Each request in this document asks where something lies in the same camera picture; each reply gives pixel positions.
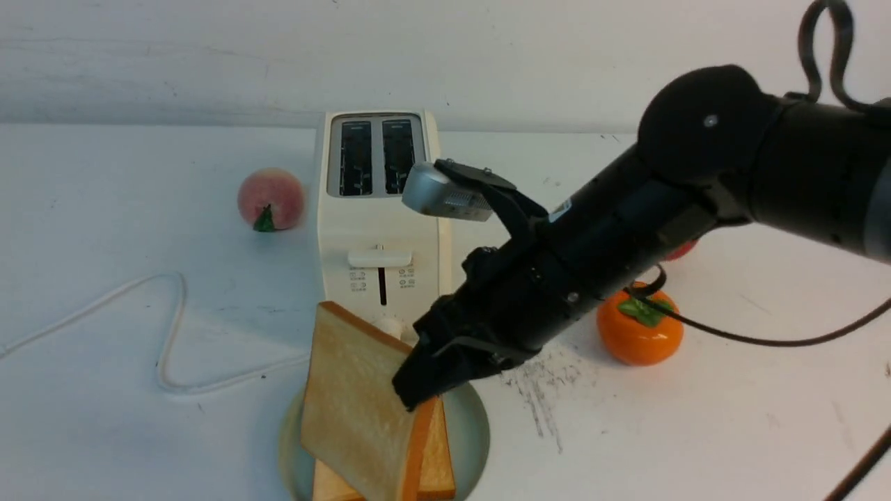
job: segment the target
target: sticker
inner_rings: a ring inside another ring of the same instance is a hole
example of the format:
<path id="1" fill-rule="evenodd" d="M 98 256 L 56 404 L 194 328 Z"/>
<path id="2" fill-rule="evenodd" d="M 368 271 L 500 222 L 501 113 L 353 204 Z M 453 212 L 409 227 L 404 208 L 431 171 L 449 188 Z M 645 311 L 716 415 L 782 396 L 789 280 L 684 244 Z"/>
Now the sticker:
<path id="1" fill-rule="evenodd" d="M 566 214 L 567 211 L 570 209 L 572 209 L 572 199 L 567 198 L 566 201 L 564 201 L 557 209 L 554 210 L 554 212 L 551 213 L 550 216 L 548 216 L 548 221 L 553 223 L 557 219 L 560 219 L 560 216 Z"/>

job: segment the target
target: toast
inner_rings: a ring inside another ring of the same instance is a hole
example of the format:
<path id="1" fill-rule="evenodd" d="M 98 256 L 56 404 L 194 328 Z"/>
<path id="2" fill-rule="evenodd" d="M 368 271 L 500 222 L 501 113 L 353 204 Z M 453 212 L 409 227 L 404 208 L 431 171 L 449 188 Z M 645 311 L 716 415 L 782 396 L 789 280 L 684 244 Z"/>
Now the toast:
<path id="1" fill-rule="evenodd" d="M 418 499 L 438 501 L 454 499 L 455 484 L 452 455 L 448 448 L 446 412 L 442 401 L 437 402 L 430 424 L 430 434 L 424 447 L 421 464 L 421 485 Z M 364 501 L 345 480 L 321 461 L 315 462 L 313 475 L 313 501 Z"/>
<path id="2" fill-rule="evenodd" d="M 405 410 L 392 378 L 411 348 L 333 301 L 315 311 L 300 445 L 368 501 L 414 501 L 437 399 Z"/>

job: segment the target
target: persimmon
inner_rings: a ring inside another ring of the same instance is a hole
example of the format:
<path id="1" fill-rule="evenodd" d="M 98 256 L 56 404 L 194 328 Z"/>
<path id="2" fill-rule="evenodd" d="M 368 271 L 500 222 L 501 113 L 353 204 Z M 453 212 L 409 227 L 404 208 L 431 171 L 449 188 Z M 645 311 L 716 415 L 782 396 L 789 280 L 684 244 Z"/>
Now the persimmon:
<path id="1" fill-rule="evenodd" d="M 695 247 L 697 243 L 699 243 L 698 240 L 690 240 L 689 242 L 672 251 L 671 254 L 668 254 L 665 258 L 665 261 L 674 261 L 686 256 L 688 252 L 693 250 L 693 247 Z"/>
<path id="2" fill-rule="evenodd" d="M 674 301 L 662 291 L 649 299 L 678 311 Z M 658 364 L 671 357 L 683 340 L 683 324 L 632 298 L 625 291 L 597 308 L 597 329 L 609 354 L 628 365 Z"/>

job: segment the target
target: black robotic arm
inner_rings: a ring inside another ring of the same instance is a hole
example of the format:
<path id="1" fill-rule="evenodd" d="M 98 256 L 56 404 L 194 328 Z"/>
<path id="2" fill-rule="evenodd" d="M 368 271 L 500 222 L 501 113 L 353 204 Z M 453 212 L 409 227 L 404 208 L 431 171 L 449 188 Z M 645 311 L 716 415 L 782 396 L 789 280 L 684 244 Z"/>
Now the black robotic arm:
<path id="1" fill-rule="evenodd" d="M 844 106 L 816 102 L 813 32 L 826 9 L 836 28 L 830 86 Z M 718 227 L 757 222 L 891 262 L 891 102 L 859 103 L 846 93 L 853 33 L 844 1 L 813 2 L 799 32 L 806 94 L 765 94 L 736 66 L 679 77 L 650 103 L 637 144 L 551 214 L 487 169 L 452 160 L 413 169 L 406 205 L 476 220 L 492 210 L 511 238 L 473 251 L 462 265 L 465 283 L 415 322 L 420 340 L 393 378 L 405 406 L 521 365 L 670 252 Z M 425 193 L 429 186 L 438 197 Z M 467 205 L 456 210 L 455 201 Z M 850 492 L 889 447 L 891 428 L 828 499 Z"/>

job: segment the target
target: plate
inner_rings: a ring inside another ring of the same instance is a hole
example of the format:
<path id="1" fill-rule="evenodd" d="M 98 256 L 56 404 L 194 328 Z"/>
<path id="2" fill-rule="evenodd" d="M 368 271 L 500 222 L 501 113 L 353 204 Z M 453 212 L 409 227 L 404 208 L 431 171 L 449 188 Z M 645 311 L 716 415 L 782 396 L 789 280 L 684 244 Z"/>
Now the plate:
<path id="1" fill-rule="evenodd" d="M 279 434 L 279 473 L 294 501 L 313 498 L 315 460 L 300 446 L 303 390 L 291 402 Z M 489 420 L 483 401 L 470 384 L 442 396 L 448 447 L 452 452 L 455 501 L 464 501 L 477 486 L 489 455 Z"/>

